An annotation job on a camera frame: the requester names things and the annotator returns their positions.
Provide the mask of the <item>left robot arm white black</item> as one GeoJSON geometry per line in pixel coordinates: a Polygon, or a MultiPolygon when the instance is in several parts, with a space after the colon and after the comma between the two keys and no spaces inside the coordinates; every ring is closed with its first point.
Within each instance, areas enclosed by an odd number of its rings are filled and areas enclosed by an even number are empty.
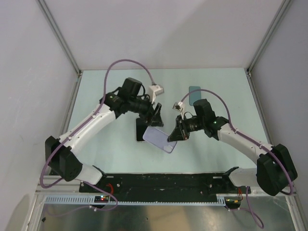
{"type": "Polygon", "coordinates": [[[95,166],[81,163],[77,155],[86,143],[100,130],[127,112],[137,113],[147,126],[162,127],[158,95],[164,93],[162,86],[152,84],[148,92],[139,95],[142,83],[126,78],[123,85],[100,99],[99,104],[79,125],[58,138],[50,136],[45,141],[45,157],[48,166],[65,181],[79,180],[90,183],[96,192],[107,185],[105,174],[95,166]]]}

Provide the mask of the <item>purple phone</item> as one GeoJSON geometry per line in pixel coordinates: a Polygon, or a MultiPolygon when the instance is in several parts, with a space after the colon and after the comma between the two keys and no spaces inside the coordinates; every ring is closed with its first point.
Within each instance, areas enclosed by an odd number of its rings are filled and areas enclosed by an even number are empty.
{"type": "Polygon", "coordinates": [[[177,145],[176,141],[168,142],[168,134],[164,133],[156,127],[148,127],[145,130],[142,138],[146,142],[152,144],[153,146],[168,154],[172,153],[177,145]]]}

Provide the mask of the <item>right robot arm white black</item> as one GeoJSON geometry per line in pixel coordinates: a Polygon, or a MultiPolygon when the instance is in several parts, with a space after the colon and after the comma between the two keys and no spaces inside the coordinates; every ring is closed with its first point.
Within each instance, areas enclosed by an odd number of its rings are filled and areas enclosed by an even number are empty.
{"type": "Polygon", "coordinates": [[[183,102],[173,105],[173,109],[180,115],[176,117],[175,128],[169,135],[168,142],[186,141],[191,132],[203,130],[206,136],[230,145],[256,165],[256,168],[233,169],[222,181],[226,192],[233,193],[240,186],[253,186],[260,187],[268,195],[276,196],[285,187],[292,186],[298,174],[284,145],[274,146],[256,141],[233,128],[228,119],[215,115],[206,99],[195,101],[193,107],[195,115],[187,118],[183,102]]]}

